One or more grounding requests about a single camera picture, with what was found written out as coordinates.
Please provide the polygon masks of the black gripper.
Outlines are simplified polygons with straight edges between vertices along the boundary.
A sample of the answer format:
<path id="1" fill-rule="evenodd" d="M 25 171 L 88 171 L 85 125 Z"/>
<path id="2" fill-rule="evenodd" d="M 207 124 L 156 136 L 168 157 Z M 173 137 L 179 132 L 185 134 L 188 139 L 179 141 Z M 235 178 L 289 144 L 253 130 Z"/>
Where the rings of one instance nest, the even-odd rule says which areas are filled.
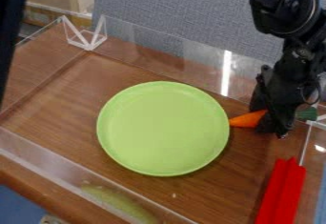
<path id="1" fill-rule="evenodd" d="M 264 110 L 256 132 L 285 138 L 295 111 L 319 93 L 319 75 L 326 72 L 326 51 L 285 50 L 273 67 L 263 65 L 257 74 L 249 111 Z"/>

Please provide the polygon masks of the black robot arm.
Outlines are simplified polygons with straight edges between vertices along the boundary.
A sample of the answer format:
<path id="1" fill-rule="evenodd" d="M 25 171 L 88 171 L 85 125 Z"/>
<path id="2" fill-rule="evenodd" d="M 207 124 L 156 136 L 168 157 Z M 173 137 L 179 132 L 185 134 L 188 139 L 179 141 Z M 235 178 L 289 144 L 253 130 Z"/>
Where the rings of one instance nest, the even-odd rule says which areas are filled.
<path id="1" fill-rule="evenodd" d="M 256 130 L 284 137 L 297 108 L 320 97 L 326 72 L 326 10 L 319 0 L 248 0 L 259 32 L 284 40 L 280 59 L 260 67 L 249 110 L 263 110 Z"/>

